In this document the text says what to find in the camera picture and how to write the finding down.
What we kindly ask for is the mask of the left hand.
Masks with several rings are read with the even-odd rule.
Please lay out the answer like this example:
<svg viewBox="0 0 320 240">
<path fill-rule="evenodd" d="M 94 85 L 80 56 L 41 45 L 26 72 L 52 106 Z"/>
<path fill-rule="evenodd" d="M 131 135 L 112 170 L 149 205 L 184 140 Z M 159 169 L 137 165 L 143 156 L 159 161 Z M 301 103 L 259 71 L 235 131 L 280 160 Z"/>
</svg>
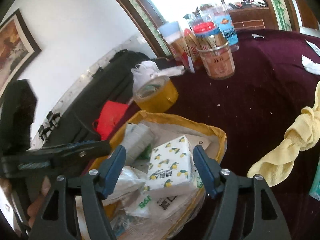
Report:
<svg viewBox="0 0 320 240">
<path fill-rule="evenodd" d="M 30 228 L 33 227 L 37 213 L 39 212 L 39 210 L 44 202 L 44 199 L 45 199 L 47 193 L 49 192 L 50 188 L 51 188 L 51 182 L 47 176 L 44 176 L 43 181 L 42 181 L 42 185 L 41 185 L 41 191 L 40 191 L 38 197 L 27 208 L 27 215 L 30 217 L 28 220 L 28 226 Z M 11 183 L 9 182 L 8 179 L 1 178 L 1 189 L 4 192 L 6 199 L 9 200 L 9 197 L 12 192 L 12 187 L 11 187 Z"/>
</svg>

